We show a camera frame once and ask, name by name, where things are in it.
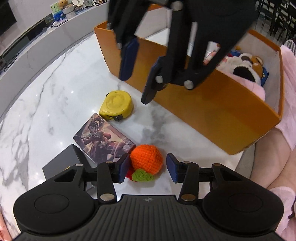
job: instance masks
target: decorative items on shelf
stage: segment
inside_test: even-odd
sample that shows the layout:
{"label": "decorative items on shelf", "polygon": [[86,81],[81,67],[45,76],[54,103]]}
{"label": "decorative items on shelf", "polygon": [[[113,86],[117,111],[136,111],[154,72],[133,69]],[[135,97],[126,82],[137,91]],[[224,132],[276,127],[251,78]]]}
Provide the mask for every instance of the decorative items on shelf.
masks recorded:
{"label": "decorative items on shelf", "polygon": [[63,13],[63,8],[68,5],[67,0],[60,0],[50,6],[52,10],[52,15],[56,22],[59,22],[66,18],[65,14]]}
{"label": "decorative items on shelf", "polygon": [[129,138],[96,113],[73,139],[96,165],[106,161],[117,162],[123,154],[130,153],[135,147]]}
{"label": "decorative items on shelf", "polygon": [[93,0],[84,0],[84,4],[86,7],[91,7],[94,5],[94,1]]}
{"label": "decorative items on shelf", "polygon": [[99,6],[100,4],[105,3],[107,1],[106,0],[93,0],[93,2],[94,2],[93,6]]}
{"label": "decorative items on shelf", "polygon": [[84,0],[73,0],[72,3],[75,6],[74,11],[76,14],[79,14],[80,12],[84,11],[86,8],[84,4]]}
{"label": "decorative items on shelf", "polygon": [[73,18],[76,16],[76,13],[74,12],[74,5],[69,4],[63,9],[63,13],[66,15],[67,19]]}

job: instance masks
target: stuffed animal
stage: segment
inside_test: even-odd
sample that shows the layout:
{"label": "stuffed animal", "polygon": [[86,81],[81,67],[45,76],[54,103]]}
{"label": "stuffed animal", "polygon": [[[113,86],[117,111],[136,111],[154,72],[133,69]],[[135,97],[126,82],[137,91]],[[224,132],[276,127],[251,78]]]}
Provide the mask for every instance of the stuffed animal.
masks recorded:
{"label": "stuffed animal", "polygon": [[253,70],[258,74],[260,79],[263,75],[263,60],[258,56],[253,56],[249,53],[243,53],[239,56],[243,61],[249,61],[252,64]]}
{"label": "stuffed animal", "polygon": [[156,146],[137,146],[130,155],[131,168],[127,178],[136,182],[147,182],[154,179],[163,166],[163,157]]}
{"label": "stuffed animal", "polygon": [[252,68],[252,63],[248,60],[244,60],[241,56],[227,58],[227,61],[221,62],[216,69],[224,73],[235,74],[261,85],[261,78]]}
{"label": "stuffed animal", "polygon": [[63,10],[64,7],[67,6],[69,3],[68,3],[68,0],[60,0],[58,4],[59,4],[59,8]]}
{"label": "stuffed animal", "polygon": [[240,48],[240,46],[236,46],[235,50],[231,50],[227,56],[228,57],[233,57],[233,56],[238,57],[240,55],[241,55],[241,48]]}
{"label": "stuffed animal", "polygon": [[[240,48],[236,47],[237,53],[240,52]],[[204,60],[204,64],[207,65],[209,61],[215,56],[217,52],[213,51]],[[258,56],[252,56],[248,53],[240,54],[238,57],[226,56],[216,67],[217,70],[238,75],[244,79],[261,85],[261,78],[263,76],[263,61]]]}

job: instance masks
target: crocheted orange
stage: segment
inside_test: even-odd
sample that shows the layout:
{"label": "crocheted orange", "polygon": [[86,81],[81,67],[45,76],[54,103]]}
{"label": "crocheted orange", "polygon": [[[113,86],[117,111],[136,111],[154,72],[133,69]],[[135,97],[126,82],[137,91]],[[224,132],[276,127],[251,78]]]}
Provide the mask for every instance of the crocheted orange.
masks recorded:
{"label": "crocheted orange", "polygon": [[163,166],[163,157],[156,146],[140,145],[131,152],[131,164],[135,170],[143,169],[152,175]]}

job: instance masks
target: metal pivot bolt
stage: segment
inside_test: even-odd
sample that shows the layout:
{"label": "metal pivot bolt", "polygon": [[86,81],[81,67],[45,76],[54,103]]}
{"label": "metal pivot bolt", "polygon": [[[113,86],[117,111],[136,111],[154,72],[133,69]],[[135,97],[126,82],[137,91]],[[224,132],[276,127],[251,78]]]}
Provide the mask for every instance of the metal pivot bolt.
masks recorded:
{"label": "metal pivot bolt", "polygon": [[116,47],[117,47],[118,49],[121,49],[121,48],[122,48],[122,44],[121,44],[121,43],[117,43],[117,44],[116,44]]}
{"label": "metal pivot bolt", "polygon": [[183,3],[180,1],[175,1],[175,2],[172,2],[170,7],[172,8],[173,11],[180,11],[183,8]]}
{"label": "metal pivot bolt", "polygon": [[111,193],[105,193],[100,196],[100,199],[103,201],[111,201],[115,198],[115,196]]}
{"label": "metal pivot bolt", "polygon": [[162,84],[162,83],[163,83],[163,78],[162,78],[161,75],[156,76],[156,77],[155,77],[155,80],[156,80],[156,82],[159,83],[159,84]]}
{"label": "metal pivot bolt", "polygon": [[181,199],[186,202],[191,202],[196,199],[196,196],[194,196],[193,194],[183,194],[181,196]]}
{"label": "metal pivot bolt", "polygon": [[193,89],[193,82],[191,80],[185,80],[184,81],[184,87],[187,89],[187,90],[192,90]]}

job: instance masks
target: blue fabric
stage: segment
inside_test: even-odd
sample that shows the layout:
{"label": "blue fabric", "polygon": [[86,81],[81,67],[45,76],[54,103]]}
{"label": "blue fabric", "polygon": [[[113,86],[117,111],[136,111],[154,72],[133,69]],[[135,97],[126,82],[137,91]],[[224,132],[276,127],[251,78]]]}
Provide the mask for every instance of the blue fabric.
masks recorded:
{"label": "blue fabric", "polygon": [[130,155],[128,155],[119,167],[119,181],[120,182],[124,181],[130,166],[131,166],[131,159],[130,159]]}
{"label": "blue fabric", "polygon": [[235,50],[235,51],[230,51],[230,54],[232,56],[236,56],[236,57],[239,57],[241,55],[241,51],[240,50]]}
{"label": "blue fabric", "polygon": [[137,38],[134,38],[130,43],[122,50],[123,56],[121,58],[121,65],[119,71],[119,79],[127,81],[132,73],[139,50],[139,42]]}
{"label": "blue fabric", "polygon": [[265,84],[265,81],[267,80],[269,76],[269,73],[267,72],[266,68],[263,67],[263,75],[261,78],[261,86],[263,86]]}

